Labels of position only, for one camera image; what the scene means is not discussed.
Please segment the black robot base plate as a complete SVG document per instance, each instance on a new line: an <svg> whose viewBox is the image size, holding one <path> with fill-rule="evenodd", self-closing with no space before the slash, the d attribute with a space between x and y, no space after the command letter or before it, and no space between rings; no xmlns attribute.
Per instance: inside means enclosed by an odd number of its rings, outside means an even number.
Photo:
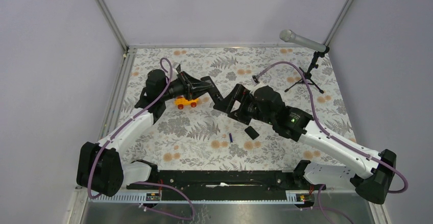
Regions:
<svg viewBox="0 0 433 224"><path fill-rule="evenodd" d="M133 183L129 190L180 190L185 193L199 189L262 189L270 191L298 191L310 194L320 185L309 183L298 172L282 170L158 170L150 174L150 186Z"/></svg>

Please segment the black remote control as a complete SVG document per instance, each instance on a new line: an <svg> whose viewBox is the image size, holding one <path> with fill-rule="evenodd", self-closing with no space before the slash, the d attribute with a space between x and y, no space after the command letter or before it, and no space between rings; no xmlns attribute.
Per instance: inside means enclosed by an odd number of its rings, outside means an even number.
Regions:
<svg viewBox="0 0 433 224"><path fill-rule="evenodd" d="M207 92L209 93L210 98L212 99L212 101L215 104L217 104L223 100L223 97L222 97L220 91L218 90L217 86L215 85L215 83L213 82L213 80L210 76L202 77L201 81L207 82L210 84L210 88L207 89Z"/></svg>

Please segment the black remote battery cover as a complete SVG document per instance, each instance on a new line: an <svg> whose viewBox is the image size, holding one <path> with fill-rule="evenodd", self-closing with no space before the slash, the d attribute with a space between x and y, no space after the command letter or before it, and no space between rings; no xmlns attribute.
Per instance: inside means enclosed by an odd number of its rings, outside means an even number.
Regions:
<svg viewBox="0 0 433 224"><path fill-rule="evenodd" d="M260 136L260 134L252 126L248 126L244 129L244 131L252 140L257 139Z"/></svg>

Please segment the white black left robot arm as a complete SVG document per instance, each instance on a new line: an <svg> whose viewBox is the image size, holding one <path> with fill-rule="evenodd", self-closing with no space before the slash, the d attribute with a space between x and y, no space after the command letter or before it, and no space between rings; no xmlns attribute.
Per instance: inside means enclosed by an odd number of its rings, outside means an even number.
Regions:
<svg viewBox="0 0 433 224"><path fill-rule="evenodd" d="M167 76L161 69L148 73L139 100L125 122L97 143L80 149L76 182L97 195L114 196L121 188L140 182L147 189L158 184L150 163L123 163L127 149L163 115L166 101L197 99L214 87L211 77L196 79L184 71Z"/></svg>

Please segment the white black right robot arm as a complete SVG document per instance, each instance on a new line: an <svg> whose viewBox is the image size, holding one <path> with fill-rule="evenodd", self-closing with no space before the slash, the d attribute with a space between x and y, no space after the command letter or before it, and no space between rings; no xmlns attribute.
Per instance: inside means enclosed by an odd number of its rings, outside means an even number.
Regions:
<svg viewBox="0 0 433 224"><path fill-rule="evenodd" d="M322 173L312 163L299 163L293 183L299 189L311 184L353 187L367 201L384 204L395 173L397 155L385 149L381 152L361 146L326 129L311 114L287 106L281 95L269 86L248 90L241 84L223 97L215 87L209 90L214 109L229 118L248 125L258 120L271 125L279 136L315 147L344 164L346 170Z"/></svg>

